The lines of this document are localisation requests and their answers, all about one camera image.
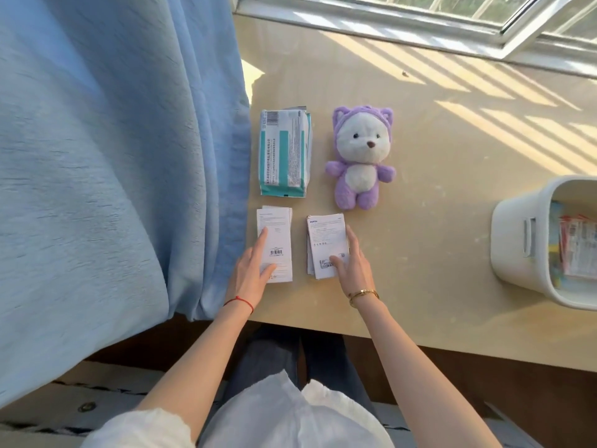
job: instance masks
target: jeans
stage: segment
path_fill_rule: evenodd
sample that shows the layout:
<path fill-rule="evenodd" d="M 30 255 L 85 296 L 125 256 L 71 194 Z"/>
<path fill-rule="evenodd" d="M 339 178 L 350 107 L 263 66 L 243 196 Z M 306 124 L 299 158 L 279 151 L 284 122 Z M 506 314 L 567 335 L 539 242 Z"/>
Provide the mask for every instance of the jeans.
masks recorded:
<path fill-rule="evenodd" d="M 263 324 L 250 338 L 224 392 L 222 404 L 245 388 L 285 370 L 299 388 L 299 344 L 307 363 L 307 382 L 315 379 L 331 390 L 344 393 L 376 415 L 354 365 L 348 358 L 342 335 L 281 325 Z"/>

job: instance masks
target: white window frame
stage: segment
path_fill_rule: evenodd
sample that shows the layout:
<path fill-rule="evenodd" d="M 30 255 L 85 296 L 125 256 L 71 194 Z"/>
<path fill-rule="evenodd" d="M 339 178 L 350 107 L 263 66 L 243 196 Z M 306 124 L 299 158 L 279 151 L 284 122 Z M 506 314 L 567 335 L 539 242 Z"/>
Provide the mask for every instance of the white window frame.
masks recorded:
<path fill-rule="evenodd" d="M 597 5 L 597 0 L 528 0 L 504 23 L 479 21 L 493 0 L 485 0 L 472 18 L 430 9 L 386 5 L 371 0 L 239 0 L 236 13 L 350 35 L 388 40 L 597 77 L 595 42 L 543 34 L 573 7 Z M 556 30 L 562 33 L 590 8 Z"/>

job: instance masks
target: blue curtain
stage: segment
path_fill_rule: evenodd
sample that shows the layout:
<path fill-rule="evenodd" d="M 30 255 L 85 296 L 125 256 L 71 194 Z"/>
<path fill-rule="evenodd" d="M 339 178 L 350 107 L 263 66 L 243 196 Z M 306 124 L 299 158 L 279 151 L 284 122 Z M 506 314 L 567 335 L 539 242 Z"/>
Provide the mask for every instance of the blue curtain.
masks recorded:
<path fill-rule="evenodd" d="M 0 406 L 212 318 L 249 162 L 228 0 L 0 0 Z"/>

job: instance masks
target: white plush belly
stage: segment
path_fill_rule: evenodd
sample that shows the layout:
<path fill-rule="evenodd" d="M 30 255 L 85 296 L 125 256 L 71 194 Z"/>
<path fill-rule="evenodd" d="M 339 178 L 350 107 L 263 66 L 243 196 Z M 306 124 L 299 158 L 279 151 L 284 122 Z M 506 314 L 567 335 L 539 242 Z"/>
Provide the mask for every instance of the white plush belly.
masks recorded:
<path fill-rule="evenodd" d="M 377 169 L 373 165 L 351 165 L 346 170 L 346 183 L 354 192 L 361 194 L 371 190 L 377 181 Z"/>

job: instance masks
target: wooden desk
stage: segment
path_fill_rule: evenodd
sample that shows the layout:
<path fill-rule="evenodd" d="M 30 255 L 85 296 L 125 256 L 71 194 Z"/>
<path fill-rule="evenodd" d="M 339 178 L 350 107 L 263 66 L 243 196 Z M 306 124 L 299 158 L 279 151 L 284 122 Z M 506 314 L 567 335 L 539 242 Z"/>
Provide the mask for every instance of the wooden desk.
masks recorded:
<path fill-rule="evenodd" d="M 597 313 L 504 284 L 489 264 L 497 202 L 554 175 L 596 172 L 595 82 L 240 16 L 235 22 L 254 127 L 249 243 L 255 209 L 294 209 L 294 281 L 267 286 L 253 319 L 368 336 L 336 280 L 307 276 L 305 239 L 307 215 L 338 211 L 336 181 L 324 174 L 333 158 L 332 110 L 368 103 L 394 109 L 386 164 L 398 176 L 381 184 L 377 208 L 347 212 L 346 221 L 396 320 L 419 345 L 597 371 Z M 264 198 L 259 113 L 293 105 L 313 115 L 308 196 Z"/>

